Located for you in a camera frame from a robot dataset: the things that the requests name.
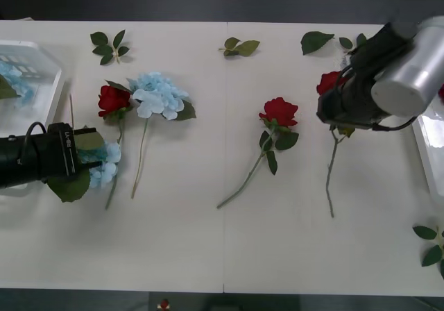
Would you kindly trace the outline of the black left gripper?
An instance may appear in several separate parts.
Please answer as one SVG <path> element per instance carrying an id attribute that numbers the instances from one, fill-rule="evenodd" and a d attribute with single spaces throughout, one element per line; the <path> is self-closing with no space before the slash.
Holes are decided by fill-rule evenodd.
<path id="1" fill-rule="evenodd" d="M 78 163 L 74 136 L 95 133 L 95 128 L 56 129 L 40 135 L 40 180 L 73 178 L 81 170 L 102 165 L 101 161 Z"/>

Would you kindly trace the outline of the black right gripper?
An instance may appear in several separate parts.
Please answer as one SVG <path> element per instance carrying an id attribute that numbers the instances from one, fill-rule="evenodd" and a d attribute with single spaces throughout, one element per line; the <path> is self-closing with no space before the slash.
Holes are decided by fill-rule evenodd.
<path id="1" fill-rule="evenodd" d="M 335 87 L 328 89 L 318 98 L 316 115 L 331 126 L 371 128 L 384 119 L 384 111 L 375 103 L 371 90 L 374 78 L 355 75 Z"/>

